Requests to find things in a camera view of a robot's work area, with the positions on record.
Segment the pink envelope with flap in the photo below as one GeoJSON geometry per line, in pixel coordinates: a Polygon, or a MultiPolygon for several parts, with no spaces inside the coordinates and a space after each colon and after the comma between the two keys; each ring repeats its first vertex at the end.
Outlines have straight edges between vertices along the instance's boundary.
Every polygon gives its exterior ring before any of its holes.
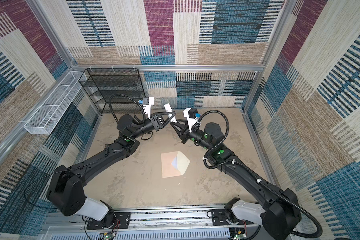
{"type": "Polygon", "coordinates": [[[161,154],[162,178],[171,178],[185,174],[190,160],[182,152],[161,154]]]}

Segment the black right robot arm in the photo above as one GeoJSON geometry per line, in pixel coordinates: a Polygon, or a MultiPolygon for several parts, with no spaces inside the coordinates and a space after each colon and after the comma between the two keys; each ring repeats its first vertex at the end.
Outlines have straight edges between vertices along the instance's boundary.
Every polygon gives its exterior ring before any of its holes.
{"type": "MultiPolygon", "coordinates": [[[[177,123],[171,123],[171,126],[183,143],[191,140],[196,146],[207,150],[214,147],[224,137],[220,125],[216,123],[208,123],[203,131],[197,130],[195,132],[190,131],[185,121],[181,124],[179,120],[177,123]]],[[[295,192],[290,189],[283,191],[260,177],[226,145],[219,145],[208,157],[208,162],[212,166],[218,165],[219,171],[231,176],[255,197],[265,210],[264,213],[260,214],[260,223],[275,240],[285,240],[301,221],[302,217],[299,210],[258,184],[257,180],[261,180],[269,188],[297,204],[298,198],[295,192]]]]}

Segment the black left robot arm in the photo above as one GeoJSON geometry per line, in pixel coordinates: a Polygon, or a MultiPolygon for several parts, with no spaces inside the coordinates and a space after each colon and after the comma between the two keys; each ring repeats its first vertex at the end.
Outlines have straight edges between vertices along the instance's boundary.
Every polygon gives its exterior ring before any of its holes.
{"type": "Polygon", "coordinates": [[[117,125],[119,137],[103,151],[68,168],[61,165],[55,169],[47,199],[64,216],[82,215],[93,219],[100,228],[112,228],[116,221],[112,207],[87,197],[84,187],[108,167],[131,156],[140,145],[138,137],[165,128],[175,115],[175,112],[157,112],[141,124],[132,116],[123,115],[117,125]]]}

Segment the white glue stick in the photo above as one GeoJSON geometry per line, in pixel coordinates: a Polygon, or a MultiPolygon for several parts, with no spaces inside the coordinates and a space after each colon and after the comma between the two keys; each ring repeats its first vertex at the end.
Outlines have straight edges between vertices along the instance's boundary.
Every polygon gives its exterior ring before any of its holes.
{"type": "Polygon", "coordinates": [[[177,123],[177,119],[175,117],[176,113],[173,113],[172,107],[169,103],[164,105],[166,112],[168,113],[168,117],[172,123],[177,123]]]}

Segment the blue bordered white letter paper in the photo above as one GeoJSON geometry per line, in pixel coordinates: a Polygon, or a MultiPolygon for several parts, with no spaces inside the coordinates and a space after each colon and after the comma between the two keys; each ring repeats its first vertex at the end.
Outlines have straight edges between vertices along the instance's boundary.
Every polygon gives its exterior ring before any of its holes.
{"type": "Polygon", "coordinates": [[[173,161],[171,162],[171,164],[172,164],[172,166],[174,167],[174,169],[175,170],[179,170],[178,169],[178,158],[177,157],[175,157],[174,159],[173,159],[173,161]]]}

